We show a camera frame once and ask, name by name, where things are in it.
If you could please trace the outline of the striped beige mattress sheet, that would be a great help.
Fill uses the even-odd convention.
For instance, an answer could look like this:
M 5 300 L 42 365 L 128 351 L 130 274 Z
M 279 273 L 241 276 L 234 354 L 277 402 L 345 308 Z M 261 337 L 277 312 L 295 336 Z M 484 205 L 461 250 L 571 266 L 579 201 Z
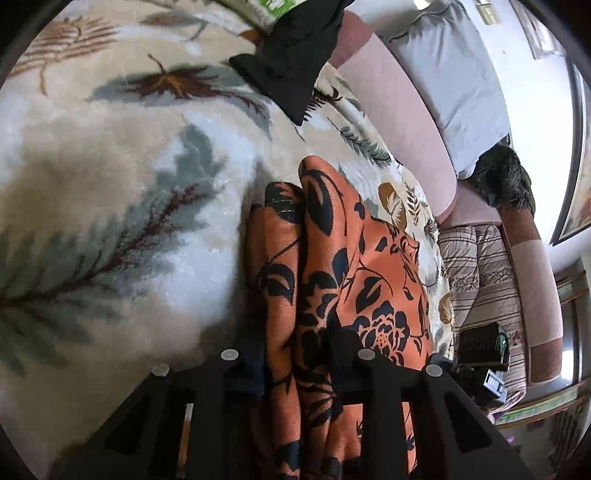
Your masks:
M 507 397 L 489 409 L 499 416 L 525 397 L 528 376 L 522 305 L 502 232 L 492 224 L 452 227 L 438 244 L 448 272 L 454 334 L 497 323 L 508 336 Z

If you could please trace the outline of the dark furry cushion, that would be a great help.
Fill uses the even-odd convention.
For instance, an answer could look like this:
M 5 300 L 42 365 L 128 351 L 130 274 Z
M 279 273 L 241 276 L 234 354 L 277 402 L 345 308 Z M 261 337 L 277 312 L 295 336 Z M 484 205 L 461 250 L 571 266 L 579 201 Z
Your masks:
M 503 143 L 496 144 L 480 156 L 469 184 L 491 207 L 508 204 L 535 215 L 536 203 L 529 174 L 516 152 Z

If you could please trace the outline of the black cloth garment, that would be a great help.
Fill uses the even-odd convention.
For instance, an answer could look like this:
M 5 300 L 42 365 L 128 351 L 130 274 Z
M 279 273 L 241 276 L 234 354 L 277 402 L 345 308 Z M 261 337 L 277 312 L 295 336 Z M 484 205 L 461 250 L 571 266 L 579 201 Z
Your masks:
M 280 17 L 256 53 L 235 55 L 229 65 L 300 126 L 315 81 L 338 43 L 349 1 L 311 0 Z

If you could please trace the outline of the framed wall picture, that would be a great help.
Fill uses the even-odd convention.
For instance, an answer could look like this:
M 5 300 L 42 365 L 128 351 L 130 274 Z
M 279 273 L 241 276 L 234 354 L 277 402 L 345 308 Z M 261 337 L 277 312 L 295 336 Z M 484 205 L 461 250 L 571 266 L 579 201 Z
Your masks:
M 590 227 L 590 87 L 568 60 L 572 94 L 573 145 L 569 179 L 551 239 L 556 246 Z

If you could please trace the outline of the green white patterned pillow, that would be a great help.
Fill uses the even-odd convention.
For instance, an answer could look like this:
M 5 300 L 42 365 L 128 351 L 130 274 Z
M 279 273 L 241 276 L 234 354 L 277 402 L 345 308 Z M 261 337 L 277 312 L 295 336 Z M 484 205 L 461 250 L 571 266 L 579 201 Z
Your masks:
M 270 33 L 280 17 L 303 4 L 305 0 L 218 0 L 263 32 Z

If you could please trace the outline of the grey pillow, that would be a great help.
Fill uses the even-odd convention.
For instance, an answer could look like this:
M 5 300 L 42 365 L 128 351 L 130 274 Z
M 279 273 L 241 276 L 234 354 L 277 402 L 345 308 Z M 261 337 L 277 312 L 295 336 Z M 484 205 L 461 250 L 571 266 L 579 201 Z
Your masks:
M 435 1 L 379 37 L 422 96 L 459 179 L 511 130 L 506 102 L 482 37 L 459 1 Z

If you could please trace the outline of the orange black floral garment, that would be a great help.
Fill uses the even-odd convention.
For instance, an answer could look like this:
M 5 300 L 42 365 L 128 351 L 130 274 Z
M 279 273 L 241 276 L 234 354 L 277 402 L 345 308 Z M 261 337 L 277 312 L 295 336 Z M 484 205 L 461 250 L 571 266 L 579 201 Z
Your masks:
M 363 413 L 335 388 L 332 335 L 402 367 L 432 351 L 419 243 L 374 218 L 361 195 L 317 156 L 297 184 L 273 182 L 252 209 L 246 248 L 264 325 L 276 479 L 339 479 L 361 454 Z

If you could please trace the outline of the pink padded headboard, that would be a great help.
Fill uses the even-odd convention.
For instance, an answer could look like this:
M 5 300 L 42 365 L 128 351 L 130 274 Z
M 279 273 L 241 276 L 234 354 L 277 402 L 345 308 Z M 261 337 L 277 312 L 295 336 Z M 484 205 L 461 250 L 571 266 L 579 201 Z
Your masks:
M 563 320 L 549 256 L 529 210 L 493 208 L 452 168 L 443 139 L 420 93 L 379 37 L 346 12 L 329 60 L 352 86 L 394 158 L 426 192 L 440 234 L 452 227 L 499 227 L 522 305 L 527 386 L 557 379 L 562 370 Z

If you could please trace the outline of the cream leaf pattern fleece blanket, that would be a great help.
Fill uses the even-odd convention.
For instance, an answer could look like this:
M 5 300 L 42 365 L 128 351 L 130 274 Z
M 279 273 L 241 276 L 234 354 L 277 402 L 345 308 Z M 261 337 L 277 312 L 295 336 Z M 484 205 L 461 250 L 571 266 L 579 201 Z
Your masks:
M 1 424 L 44 478 L 157 363 L 238 326 L 245 215 L 304 156 L 419 243 L 434 348 L 454 314 L 424 188 L 331 62 L 295 125 L 229 67 L 252 27 L 214 1 L 74 1 L 1 89 Z

